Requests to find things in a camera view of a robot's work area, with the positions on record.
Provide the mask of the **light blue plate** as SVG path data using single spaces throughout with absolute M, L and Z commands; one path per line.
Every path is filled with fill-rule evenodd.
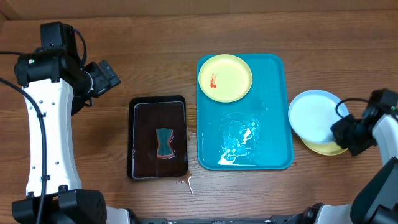
M 335 137 L 331 126 L 349 115 L 345 104 L 338 104 L 340 101 L 324 90 L 308 90 L 297 95 L 288 110 L 292 129 L 302 139 L 315 144 L 333 142 Z

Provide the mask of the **green orange sponge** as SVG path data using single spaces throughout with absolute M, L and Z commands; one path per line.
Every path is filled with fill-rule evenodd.
M 170 159 L 173 158 L 175 153 L 172 149 L 171 142 L 174 138 L 174 131 L 172 129 L 160 128 L 156 129 L 157 135 L 157 158 Z

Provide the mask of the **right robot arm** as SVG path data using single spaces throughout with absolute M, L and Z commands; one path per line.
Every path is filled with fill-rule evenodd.
M 355 198 L 353 223 L 397 223 L 397 112 L 393 106 L 369 103 L 361 119 L 345 116 L 331 126 L 337 145 L 357 156 L 379 149 L 382 169 Z

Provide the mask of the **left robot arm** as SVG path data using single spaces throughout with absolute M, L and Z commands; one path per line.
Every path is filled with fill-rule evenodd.
M 19 56 L 17 91 L 28 110 L 30 172 L 26 198 L 12 203 L 19 223 L 130 223 L 129 210 L 84 190 L 72 141 L 72 115 L 120 83 L 105 60 L 84 64 L 65 45 Z

